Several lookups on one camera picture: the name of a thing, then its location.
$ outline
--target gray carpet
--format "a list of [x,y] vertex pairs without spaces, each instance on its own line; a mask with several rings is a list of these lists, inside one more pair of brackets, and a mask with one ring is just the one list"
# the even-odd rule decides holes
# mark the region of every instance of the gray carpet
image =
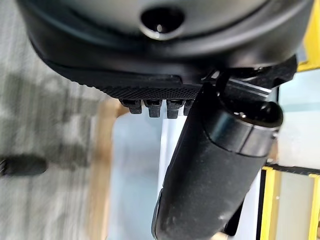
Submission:
[[0,0],[0,155],[37,154],[43,175],[0,178],[0,240],[84,240],[95,115],[107,96],[58,76]]

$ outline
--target white surface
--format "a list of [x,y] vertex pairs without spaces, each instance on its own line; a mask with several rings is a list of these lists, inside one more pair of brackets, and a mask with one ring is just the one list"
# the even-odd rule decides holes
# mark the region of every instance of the white surface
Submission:
[[309,235],[314,180],[283,172],[276,240],[307,240]]
[[[158,194],[162,188],[166,170],[170,164],[185,121],[185,116],[179,116],[176,120],[163,120],[159,161]],[[230,240],[256,240],[260,177],[261,174],[259,172],[250,188],[250,191],[244,199],[237,232],[235,236],[228,238]]]
[[108,240],[152,240],[161,118],[126,114],[114,126]]
[[320,70],[297,73],[280,87],[284,109],[279,164],[320,169]]

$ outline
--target black handle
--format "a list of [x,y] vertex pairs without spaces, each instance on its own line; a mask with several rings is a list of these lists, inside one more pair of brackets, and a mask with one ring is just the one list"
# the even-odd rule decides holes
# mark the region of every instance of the black handle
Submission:
[[46,160],[36,155],[0,156],[0,176],[36,176],[47,169]]
[[275,103],[237,103],[236,112],[218,95],[205,85],[185,122],[155,209],[158,240],[209,240],[219,232],[242,203],[282,124]]

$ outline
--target round hole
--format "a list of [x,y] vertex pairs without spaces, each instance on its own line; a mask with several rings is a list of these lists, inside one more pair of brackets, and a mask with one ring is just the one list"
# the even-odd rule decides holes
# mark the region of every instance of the round hole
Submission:
[[169,40],[180,34],[184,13],[176,7],[157,7],[141,15],[141,31],[156,40]]

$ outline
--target yellow panel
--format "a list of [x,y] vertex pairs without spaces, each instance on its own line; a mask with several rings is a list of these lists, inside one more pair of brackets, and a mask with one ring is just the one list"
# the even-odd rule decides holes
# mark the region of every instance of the yellow panel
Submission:
[[298,71],[320,68],[320,0],[314,1],[312,15],[303,43],[307,61],[300,62]]
[[266,170],[264,199],[261,221],[261,240],[274,240],[277,232],[278,206],[277,196],[280,193],[281,172],[272,167],[263,167]]
[[310,174],[309,177],[314,178],[314,187],[308,239],[316,240],[320,213],[320,175]]

